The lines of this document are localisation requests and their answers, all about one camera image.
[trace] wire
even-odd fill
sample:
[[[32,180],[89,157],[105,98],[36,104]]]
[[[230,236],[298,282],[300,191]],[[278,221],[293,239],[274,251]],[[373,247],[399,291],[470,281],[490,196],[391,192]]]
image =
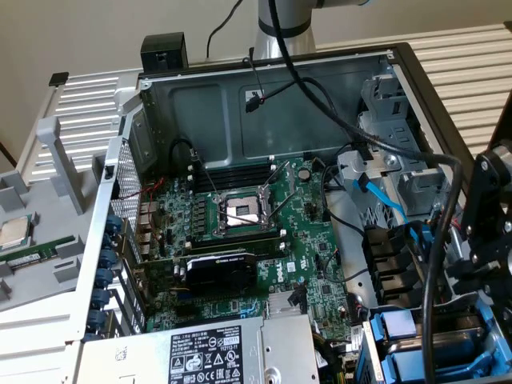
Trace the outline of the wire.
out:
[[[14,167],[18,165],[16,160],[14,160],[13,155],[7,150],[7,148],[0,142],[0,152],[6,157],[7,161]]]
[[[354,187],[356,187],[357,189],[359,189],[359,190],[361,189],[359,187],[359,183],[358,183],[357,180],[354,180],[353,184],[354,184]],[[409,220],[407,219],[407,216],[406,216],[406,212],[403,210],[403,208],[400,205],[400,203],[394,202],[393,200],[391,200],[384,192],[382,192],[372,182],[368,182],[365,185],[365,187],[368,189],[369,192],[374,194],[383,204],[387,205],[388,207],[395,208],[400,213],[400,215],[402,216],[403,221],[404,221],[405,224],[407,224],[409,222]]]
[[[256,77],[256,81],[258,82],[259,90],[262,92],[262,98],[264,98],[263,97],[264,92],[263,92],[262,82],[260,82],[258,72],[256,71],[256,68],[254,68],[254,63],[253,63],[252,57],[251,56],[245,56],[243,58],[242,62],[248,62],[249,63],[250,68],[253,70],[254,76]]]
[[[443,245],[445,238],[448,235],[448,229],[450,228],[451,217],[453,216],[455,206],[457,204],[458,195],[462,187],[462,164],[455,156],[447,154],[430,154],[416,152],[413,150],[406,150],[400,147],[392,146],[391,144],[384,142],[378,136],[368,134],[364,130],[361,130],[355,126],[352,126],[348,122],[345,122],[340,117],[332,113],[328,106],[326,106],[320,99],[318,99],[313,92],[301,81],[294,64],[291,61],[290,55],[286,48],[284,38],[282,36],[281,25],[278,18],[278,10],[276,7],[276,0],[269,0],[270,17],[272,19],[272,25],[276,34],[276,39],[279,45],[279,49],[282,54],[282,58],[290,72],[292,78],[296,81],[299,88],[302,90],[304,95],[324,113],[325,116],[329,117],[332,121],[336,122],[341,128],[354,134],[357,138],[366,140],[370,144],[373,144],[383,150],[387,150],[392,154],[398,154],[405,158],[413,160],[421,160],[424,162],[436,162],[439,164],[446,164],[453,170],[452,186],[448,194],[446,201],[446,208],[444,209],[441,218],[439,219],[439,225],[436,229],[434,244],[430,249],[429,265],[426,276],[425,292],[423,296],[423,320],[422,320],[422,354],[423,354],[423,365],[425,371],[425,381],[435,382],[435,371],[434,371],[434,351],[432,341],[432,312],[434,304],[434,292],[436,289],[436,281],[441,271],[442,262],[445,257]]]
[[[192,142],[190,142],[190,140],[188,138],[176,138],[175,140],[173,140],[170,143],[170,146],[169,146],[169,155],[168,155],[169,158],[167,159],[169,162],[169,166],[173,162],[173,152],[178,144],[185,144],[186,146],[189,147],[189,150],[195,151],[195,148],[192,145]]]
[[[250,105],[251,103],[254,103],[254,108],[246,110],[246,112],[253,112],[254,110],[256,110],[258,108],[258,105],[263,105],[265,103],[265,101],[268,100],[269,98],[272,98],[272,97],[280,94],[281,92],[287,90],[288,88],[290,88],[291,86],[293,86],[295,84],[295,80],[292,80],[291,82],[288,82],[284,86],[280,86],[279,88],[272,90],[268,94],[265,94],[265,92],[263,91],[262,82],[259,79],[258,71],[256,70],[256,67],[254,66],[252,54],[250,54],[249,56],[245,56],[243,58],[242,62],[249,63],[250,68],[253,70],[254,76],[256,77],[256,81],[258,82],[259,90],[262,93],[261,96],[258,96],[257,94],[255,94],[254,97],[256,99],[251,99],[246,103],[246,105]],[[315,86],[320,92],[322,92],[324,98],[326,98],[327,103],[329,104],[329,108],[332,109],[334,114],[338,115],[338,112],[336,111],[336,106],[334,105],[333,99],[330,97],[329,93],[324,88],[324,86],[322,84],[320,84],[320,82],[318,82],[314,78],[309,78],[309,77],[302,78],[302,81],[309,83],[312,86]]]
[[[231,20],[231,18],[234,15],[234,12],[237,10],[237,8],[240,6],[240,4],[242,4],[242,2],[243,2],[243,0],[238,0],[234,4],[233,8],[231,8],[230,14],[227,15],[227,18],[225,18],[224,21],[221,22],[220,26],[218,26],[217,28],[215,28],[214,30],[211,31],[210,36],[208,36],[208,43],[206,44],[206,58],[210,58],[210,44],[211,44],[212,37],[217,32],[219,32],[222,28],[224,28],[224,26],[226,26],[226,24],[228,23],[229,20]]]
[[[340,224],[343,224],[344,226],[348,226],[352,230],[355,230],[358,234],[360,234],[364,238],[365,237],[364,231],[357,228],[354,224],[350,224],[349,222],[346,222],[345,220],[343,220],[343,219],[339,218],[338,216],[336,216],[335,214],[333,214],[330,211],[329,207],[327,206],[326,190],[324,189],[324,184],[326,182],[326,174],[327,174],[328,170],[329,170],[329,167],[326,166],[323,170],[322,180],[320,182],[320,195],[322,196],[322,206],[323,206],[324,211],[327,212],[329,214],[329,216],[331,216],[334,220],[336,220]]]
[[[323,276],[330,282],[334,282],[336,284],[343,284],[343,283],[349,282],[350,280],[354,280],[357,276],[360,276],[361,274],[364,274],[365,272],[368,272],[368,268],[364,268],[364,269],[356,272],[355,274],[352,274],[348,278],[344,278],[343,280],[336,280],[334,278],[330,278],[327,275],[327,267],[328,267],[329,263],[331,262],[331,260],[334,258],[334,256],[335,256],[335,253],[333,253],[331,256],[329,256],[329,258],[327,259],[326,263],[323,266]]]
[[[156,184],[153,186],[148,186],[146,188],[143,188],[141,190],[138,190],[137,192],[134,192],[132,194],[129,194],[128,196],[123,196],[119,198],[119,200],[127,200],[128,198],[132,198],[133,196],[137,196],[138,194],[144,194],[146,192],[153,193],[157,188],[159,188],[164,182],[164,178],[160,178]]]

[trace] power supply label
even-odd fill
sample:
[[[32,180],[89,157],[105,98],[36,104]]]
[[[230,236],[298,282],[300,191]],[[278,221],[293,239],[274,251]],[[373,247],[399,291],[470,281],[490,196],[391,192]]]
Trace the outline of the power supply label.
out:
[[[242,328],[172,336],[169,384],[243,384]]]

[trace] black box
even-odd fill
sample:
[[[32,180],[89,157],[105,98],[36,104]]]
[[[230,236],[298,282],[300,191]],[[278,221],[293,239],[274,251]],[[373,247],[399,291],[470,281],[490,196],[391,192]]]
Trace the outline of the black box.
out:
[[[184,33],[146,36],[142,42],[141,60],[145,73],[188,68]]]

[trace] white wall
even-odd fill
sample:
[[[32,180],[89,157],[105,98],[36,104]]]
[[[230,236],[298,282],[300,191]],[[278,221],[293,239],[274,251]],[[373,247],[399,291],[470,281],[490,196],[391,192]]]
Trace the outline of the white wall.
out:
[[[0,0],[0,141],[17,158],[52,73],[88,74],[140,66],[147,34],[184,31],[190,60],[235,0]],[[316,10],[317,43],[512,20],[512,0],[372,0]],[[211,56],[254,44],[257,1],[245,0],[214,38]]]

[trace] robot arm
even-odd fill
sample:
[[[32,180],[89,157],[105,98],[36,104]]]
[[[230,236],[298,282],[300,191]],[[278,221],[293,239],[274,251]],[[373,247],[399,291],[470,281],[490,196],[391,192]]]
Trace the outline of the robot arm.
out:
[[[310,54],[315,52],[311,14],[314,8],[328,6],[361,6],[369,0],[280,0],[277,2],[279,20],[288,51],[291,54]],[[254,58],[279,58],[278,47],[268,0],[258,2],[258,36],[254,48]]]

